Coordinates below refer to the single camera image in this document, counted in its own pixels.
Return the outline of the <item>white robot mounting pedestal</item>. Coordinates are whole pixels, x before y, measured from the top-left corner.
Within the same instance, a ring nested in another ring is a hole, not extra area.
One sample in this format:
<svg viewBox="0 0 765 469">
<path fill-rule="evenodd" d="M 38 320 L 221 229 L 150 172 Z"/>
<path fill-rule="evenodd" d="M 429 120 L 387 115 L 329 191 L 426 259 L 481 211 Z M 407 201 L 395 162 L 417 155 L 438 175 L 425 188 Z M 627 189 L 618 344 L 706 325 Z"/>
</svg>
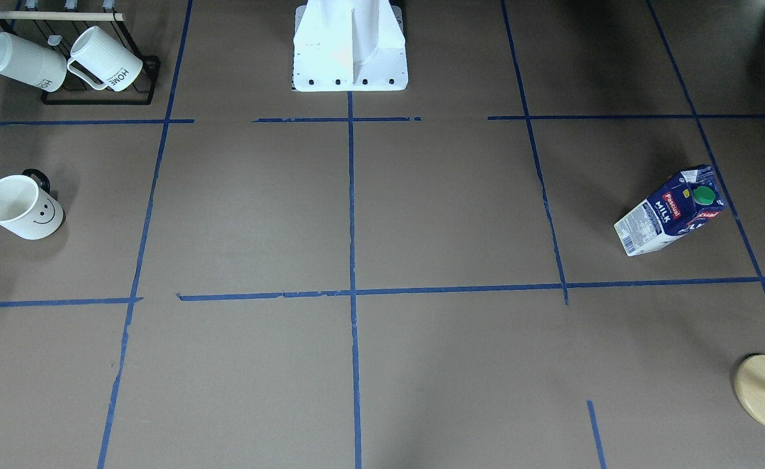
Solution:
<svg viewBox="0 0 765 469">
<path fill-rule="evenodd" d="M 406 89 L 409 71 L 403 19 L 401 6 L 390 1 L 308 1 L 297 7 L 293 89 Z"/>
</svg>

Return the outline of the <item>white smiley face mug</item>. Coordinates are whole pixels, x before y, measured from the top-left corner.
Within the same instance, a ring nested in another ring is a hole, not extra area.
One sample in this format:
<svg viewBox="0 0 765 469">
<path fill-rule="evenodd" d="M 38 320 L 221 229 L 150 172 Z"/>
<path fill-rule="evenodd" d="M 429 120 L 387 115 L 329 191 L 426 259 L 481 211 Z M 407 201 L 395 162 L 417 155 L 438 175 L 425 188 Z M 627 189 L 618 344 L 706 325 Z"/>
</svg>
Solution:
<svg viewBox="0 0 765 469">
<path fill-rule="evenodd" d="M 38 169 L 0 179 L 0 226 L 25 240 L 40 240 L 60 228 L 65 217 L 51 196 L 51 181 Z"/>
</svg>

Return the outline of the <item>blue white milk carton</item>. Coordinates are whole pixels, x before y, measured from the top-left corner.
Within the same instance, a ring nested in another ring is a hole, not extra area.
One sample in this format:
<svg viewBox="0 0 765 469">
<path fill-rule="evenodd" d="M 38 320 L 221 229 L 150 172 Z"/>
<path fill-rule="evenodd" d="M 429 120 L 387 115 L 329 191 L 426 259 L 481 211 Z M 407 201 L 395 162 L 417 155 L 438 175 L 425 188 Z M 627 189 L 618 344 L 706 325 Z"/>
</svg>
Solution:
<svg viewBox="0 0 765 469">
<path fill-rule="evenodd" d="M 701 164 L 672 175 L 614 224 L 627 256 L 661 250 L 725 210 L 714 168 Z"/>
</svg>

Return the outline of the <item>white HOME mug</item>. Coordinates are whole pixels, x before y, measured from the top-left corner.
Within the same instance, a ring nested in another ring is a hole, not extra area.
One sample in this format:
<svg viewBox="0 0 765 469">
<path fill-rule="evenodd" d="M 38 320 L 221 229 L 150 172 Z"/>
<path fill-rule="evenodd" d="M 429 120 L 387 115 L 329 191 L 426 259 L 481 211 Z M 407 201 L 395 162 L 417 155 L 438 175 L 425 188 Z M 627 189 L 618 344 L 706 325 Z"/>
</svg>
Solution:
<svg viewBox="0 0 765 469">
<path fill-rule="evenodd" d="M 131 86 L 143 61 L 97 26 L 85 30 L 73 43 L 66 70 L 93 89 L 121 92 Z"/>
</svg>

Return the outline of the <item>white ribbed mug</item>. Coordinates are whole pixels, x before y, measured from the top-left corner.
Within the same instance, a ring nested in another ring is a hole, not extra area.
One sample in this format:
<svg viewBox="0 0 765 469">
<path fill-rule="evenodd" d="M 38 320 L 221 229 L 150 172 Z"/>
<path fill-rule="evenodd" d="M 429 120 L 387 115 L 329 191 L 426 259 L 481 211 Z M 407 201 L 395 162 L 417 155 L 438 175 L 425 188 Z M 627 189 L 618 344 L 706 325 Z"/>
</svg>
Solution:
<svg viewBox="0 0 765 469">
<path fill-rule="evenodd" d="M 66 79 L 66 59 L 58 51 L 2 32 L 0 74 L 42 91 L 55 92 Z"/>
</svg>

